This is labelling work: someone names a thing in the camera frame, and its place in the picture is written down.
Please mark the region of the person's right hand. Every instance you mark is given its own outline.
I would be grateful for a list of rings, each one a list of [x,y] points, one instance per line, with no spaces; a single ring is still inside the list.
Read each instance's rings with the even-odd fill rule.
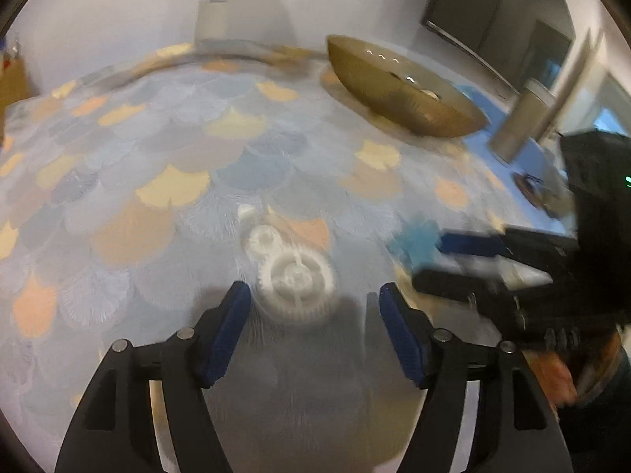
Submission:
[[[550,406],[557,409],[577,401],[571,372],[554,352],[528,352],[526,360]]]

